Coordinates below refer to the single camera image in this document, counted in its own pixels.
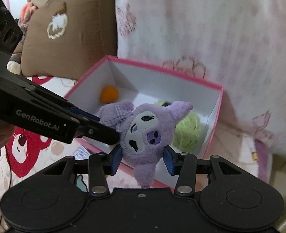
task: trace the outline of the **green yarn ball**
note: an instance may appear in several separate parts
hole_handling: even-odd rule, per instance
[[[163,105],[165,101],[158,101],[155,104]],[[200,138],[200,119],[194,113],[190,112],[175,127],[172,146],[178,148],[181,152],[190,152],[197,144]]]

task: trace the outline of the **black cable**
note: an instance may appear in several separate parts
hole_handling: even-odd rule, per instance
[[[7,146],[5,146],[5,149],[6,149],[6,157],[7,157],[7,155],[8,155]],[[7,158],[7,161],[8,161],[9,170],[10,170],[10,181],[9,181],[9,187],[8,187],[8,190],[9,190],[11,187],[11,182],[12,182],[12,171],[11,171],[11,165],[10,165],[9,158]],[[2,220],[3,220],[3,215],[0,216],[0,225],[1,225]]]

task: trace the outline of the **plaid bow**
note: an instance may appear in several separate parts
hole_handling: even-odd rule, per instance
[[[120,106],[116,103],[114,103],[114,106],[117,112],[117,117],[115,119],[104,121],[102,123],[109,127],[114,126],[116,124],[116,131],[120,133],[123,121],[132,115],[132,111],[128,110],[126,113],[122,114],[122,109],[120,108]]]

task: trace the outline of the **brown pillow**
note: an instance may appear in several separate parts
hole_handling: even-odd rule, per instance
[[[104,55],[117,55],[115,0],[49,0],[32,15],[21,69],[79,79]]]

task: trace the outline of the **pink and white box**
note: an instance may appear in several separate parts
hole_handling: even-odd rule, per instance
[[[92,66],[68,92],[66,99],[77,107],[96,115],[100,107],[100,95],[104,87],[115,86],[119,100],[131,100],[135,107],[143,103],[185,101],[194,105],[199,116],[201,137],[191,153],[198,158],[209,154],[219,116],[223,87],[192,75],[181,74],[163,67],[105,56]],[[77,138],[91,153],[106,152],[112,147],[87,137]],[[131,167],[122,163],[120,168],[131,174]],[[161,159],[155,173],[154,187],[174,187],[178,176],[170,176]]]

